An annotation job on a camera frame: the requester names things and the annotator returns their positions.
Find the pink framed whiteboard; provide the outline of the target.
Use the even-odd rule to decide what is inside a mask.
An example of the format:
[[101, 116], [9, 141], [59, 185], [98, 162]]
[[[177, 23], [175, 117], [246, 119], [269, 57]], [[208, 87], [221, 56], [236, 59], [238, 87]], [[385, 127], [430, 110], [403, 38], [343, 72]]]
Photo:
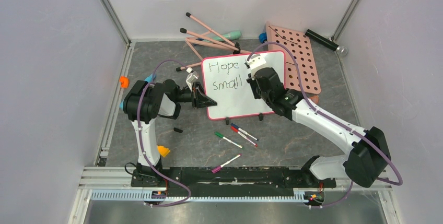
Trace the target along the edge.
[[207, 108], [208, 118], [224, 120], [273, 114], [262, 100], [255, 99], [247, 83], [250, 69], [246, 66], [248, 54], [208, 57], [201, 63], [205, 94], [217, 102]]

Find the black marker cap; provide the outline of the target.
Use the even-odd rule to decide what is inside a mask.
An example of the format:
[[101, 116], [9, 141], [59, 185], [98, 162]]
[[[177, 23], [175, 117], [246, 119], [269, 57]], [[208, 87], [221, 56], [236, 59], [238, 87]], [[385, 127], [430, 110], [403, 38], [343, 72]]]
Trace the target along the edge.
[[176, 128], [176, 127], [174, 127], [173, 130], [174, 130], [175, 132], [177, 132], [177, 133], [183, 133], [183, 130], [180, 129], [180, 128]]

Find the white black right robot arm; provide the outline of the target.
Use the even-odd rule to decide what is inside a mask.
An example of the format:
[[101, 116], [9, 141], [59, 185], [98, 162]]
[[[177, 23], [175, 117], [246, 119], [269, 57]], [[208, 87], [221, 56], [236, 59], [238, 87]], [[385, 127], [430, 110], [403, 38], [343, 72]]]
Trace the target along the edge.
[[300, 91], [284, 88], [277, 72], [271, 67], [248, 74], [255, 99], [263, 100], [272, 111], [290, 121], [304, 125], [343, 152], [340, 156], [313, 156], [302, 167], [302, 181], [316, 186], [322, 180], [348, 178], [357, 185], [369, 188], [391, 160], [382, 130], [367, 130], [348, 123], [322, 110]]

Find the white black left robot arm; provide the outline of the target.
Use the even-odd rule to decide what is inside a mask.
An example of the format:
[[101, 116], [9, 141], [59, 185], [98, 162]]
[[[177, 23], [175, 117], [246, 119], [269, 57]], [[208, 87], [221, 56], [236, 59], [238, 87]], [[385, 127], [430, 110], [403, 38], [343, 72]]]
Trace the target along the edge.
[[181, 88], [172, 79], [152, 84], [138, 80], [123, 100], [123, 112], [132, 122], [136, 133], [137, 166], [148, 168], [144, 179], [151, 186], [158, 186], [164, 180], [163, 170], [156, 167], [161, 162], [155, 133], [156, 118], [175, 120], [180, 114], [181, 104], [188, 102], [197, 109], [217, 105], [205, 94], [199, 81], [195, 81], [191, 87]]

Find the blue whiteboard marker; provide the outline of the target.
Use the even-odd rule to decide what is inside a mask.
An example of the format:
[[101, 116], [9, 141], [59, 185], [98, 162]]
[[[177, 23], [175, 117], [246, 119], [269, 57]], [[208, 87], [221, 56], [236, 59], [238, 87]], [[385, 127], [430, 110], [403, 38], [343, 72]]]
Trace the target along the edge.
[[251, 134], [249, 134], [246, 130], [240, 128], [240, 127], [237, 126], [236, 124], [231, 123], [230, 125], [231, 125], [232, 127], [234, 127], [235, 129], [237, 129], [239, 132], [245, 134], [245, 135], [248, 136], [248, 137], [251, 137], [251, 138], [252, 138], [253, 140], [255, 140], [255, 141], [258, 141], [257, 138], [255, 138], [254, 136], [252, 136]]

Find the red whiteboard marker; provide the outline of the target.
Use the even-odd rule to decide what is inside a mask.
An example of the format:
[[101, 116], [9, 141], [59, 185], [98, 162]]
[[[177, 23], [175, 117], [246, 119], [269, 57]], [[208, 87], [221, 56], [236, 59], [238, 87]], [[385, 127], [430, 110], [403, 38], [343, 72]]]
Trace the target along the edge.
[[248, 141], [250, 144], [252, 144], [254, 147], [257, 147], [257, 143], [255, 143], [254, 141], [250, 140], [245, 134], [243, 134], [240, 130], [238, 130], [237, 128], [231, 126], [230, 127], [231, 130], [233, 130], [235, 133], [237, 133], [238, 135], [240, 135], [242, 138], [244, 138], [246, 141]]

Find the purple whiteboard marker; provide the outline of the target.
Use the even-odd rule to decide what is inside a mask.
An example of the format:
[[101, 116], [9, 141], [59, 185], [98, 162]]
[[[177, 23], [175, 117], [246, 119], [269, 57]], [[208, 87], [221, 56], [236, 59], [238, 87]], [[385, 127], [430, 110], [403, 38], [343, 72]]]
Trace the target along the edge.
[[231, 158], [230, 160], [224, 162], [223, 164], [217, 166], [216, 168], [212, 169], [211, 172], [213, 174], [219, 172], [222, 168], [224, 168], [225, 166], [227, 166], [228, 164], [232, 163], [233, 161], [235, 161], [236, 159], [240, 158], [242, 156], [242, 154], [238, 154], [235, 157]]

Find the blue toy car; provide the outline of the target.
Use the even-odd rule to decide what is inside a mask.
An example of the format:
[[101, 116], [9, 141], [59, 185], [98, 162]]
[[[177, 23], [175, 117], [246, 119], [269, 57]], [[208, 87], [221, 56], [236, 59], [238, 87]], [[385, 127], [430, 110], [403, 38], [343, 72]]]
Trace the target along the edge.
[[267, 42], [267, 33], [266, 33], [266, 32], [261, 33], [261, 34], [259, 35], [259, 42], [260, 42], [261, 44]]

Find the orange round object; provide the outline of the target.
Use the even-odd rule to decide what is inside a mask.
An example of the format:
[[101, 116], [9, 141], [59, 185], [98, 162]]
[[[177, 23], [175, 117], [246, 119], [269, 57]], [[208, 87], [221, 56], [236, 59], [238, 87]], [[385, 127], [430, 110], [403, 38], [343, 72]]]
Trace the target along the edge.
[[317, 95], [311, 96], [309, 99], [315, 104], [319, 103], [319, 97]]

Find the pink perforated board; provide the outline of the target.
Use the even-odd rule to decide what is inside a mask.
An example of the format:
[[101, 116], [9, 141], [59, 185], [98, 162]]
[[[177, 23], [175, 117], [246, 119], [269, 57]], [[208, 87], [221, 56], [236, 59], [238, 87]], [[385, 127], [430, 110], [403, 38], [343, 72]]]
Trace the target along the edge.
[[285, 87], [299, 91], [298, 76], [300, 76], [305, 93], [320, 94], [321, 87], [310, 39], [301, 31], [279, 27], [269, 21], [265, 24], [265, 29], [268, 41], [284, 45], [294, 56], [291, 58], [280, 46], [268, 45], [270, 51], [283, 51], [285, 54]]

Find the pink easel legs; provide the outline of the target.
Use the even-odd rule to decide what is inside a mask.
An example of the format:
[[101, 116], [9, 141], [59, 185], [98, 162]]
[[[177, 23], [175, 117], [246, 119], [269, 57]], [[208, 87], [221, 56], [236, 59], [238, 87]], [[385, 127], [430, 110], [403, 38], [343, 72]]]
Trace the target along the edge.
[[[201, 20], [196, 18], [190, 12], [186, 12], [185, 15], [188, 18], [190, 18], [193, 21], [195, 21], [196, 23], [198, 23], [203, 28], [205, 28], [206, 32], [210, 31], [212, 33], [215, 33], [217, 36], [223, 37], [222, 34], [220, 34], [216, 30], [214, 30], [213, 28], [211, 28], [210, 26], [208, 26], [207, 24], [205, 24], [204, 22], [202, 22]], [[190, 49], [194, 52], [194, 54], [200, 59], [200, 62], [197, 62], [197, 63], [194, 63], [194, 64], [188, 64], [186, 67], [177, 67], [176, 71], [178, 71], [178, 72], [180, 72], [182, 70], [185, 70], [187, 67], [194, 68], [194, 67], [197, 67], [197, 66], [201, 65], [201, 63], [202, 63], [204, 58], [196, 50], [196, 48], [195, 48], [196, 45], [206, 46], [206, 47], [209, 47], [209, 48], [221, 49], [221, 50], [226, 50], [226, 51], [231, 51], [233, 54], [247, 54], [247, 53], [251, 53], [248, 50], [244, 50], [240, 46], [240, 43], [234, 42], [234, 40], [233, 41], [229, 41], [229, 40], [225, 39], [225, 42], [218, 42], [218, 41], [215, 41], [215, 40], [212, 39], [212, 37], [215, 36], [213, 34], [208, 34], [207, 36], [204, 36], [203, 34], [205, 32], [204, 33], [196, 33], [194, 31], [191, 31], [191, 30], [188, 30], [188, 29], [185, 29], [185, 28], [180, 28], [180, 32], [189, 36], [189, 37], [185, 38], [185, 43], [190, 47]]]

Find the blue toy marker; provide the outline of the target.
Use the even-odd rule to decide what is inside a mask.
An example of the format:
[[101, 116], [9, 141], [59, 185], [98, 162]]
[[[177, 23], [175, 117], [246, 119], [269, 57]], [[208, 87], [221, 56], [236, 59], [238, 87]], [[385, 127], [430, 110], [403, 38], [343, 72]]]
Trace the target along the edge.
[[[155, 80], [155, 78], [156, 78], [156, 75], [155, 74], [151, 74], [148, 77], [146, 77], [144, 80], [146, 82], [151, 82], [151, 81]], [[120, 107], [121, 110], [123, 110], [123, 101], [121, 101], [119, 107]]]

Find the yellow orange wedge block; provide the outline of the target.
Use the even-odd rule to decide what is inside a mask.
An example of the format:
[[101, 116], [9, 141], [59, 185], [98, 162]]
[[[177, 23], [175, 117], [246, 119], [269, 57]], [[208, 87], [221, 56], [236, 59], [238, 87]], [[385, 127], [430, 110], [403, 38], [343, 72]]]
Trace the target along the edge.
[[169, 148], [161, 145], [157, 145], [157, 150], [163, 158], [167, 157], [171, 152]]

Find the black flashlight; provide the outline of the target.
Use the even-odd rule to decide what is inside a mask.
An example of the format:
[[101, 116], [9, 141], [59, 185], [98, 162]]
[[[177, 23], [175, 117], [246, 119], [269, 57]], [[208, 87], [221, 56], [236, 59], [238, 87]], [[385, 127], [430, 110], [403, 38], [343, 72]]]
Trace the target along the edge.
[[306, 30], [305, 35], [310, 39], [316, 41], [317, 43], [321, 44], [322, 46], [328, 48], [329, 50], [334, 51], [339, 56], [346, 56], [348, 54], [347, 47], [338, 45], [337, 43], [319, 35], [318, 33], [310, 29]]

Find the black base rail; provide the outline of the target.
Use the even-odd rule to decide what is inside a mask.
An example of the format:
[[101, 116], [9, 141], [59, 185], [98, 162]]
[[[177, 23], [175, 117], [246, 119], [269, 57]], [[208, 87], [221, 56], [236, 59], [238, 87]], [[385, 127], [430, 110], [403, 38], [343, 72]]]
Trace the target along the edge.
[[308, 170], [290, 167], [169, 167], [142, 174], [134, 169], [131, 187], [143, 187], [161, 196], [291, 196], [295, 188], [335, 188], [334, 179], [319, 180]]

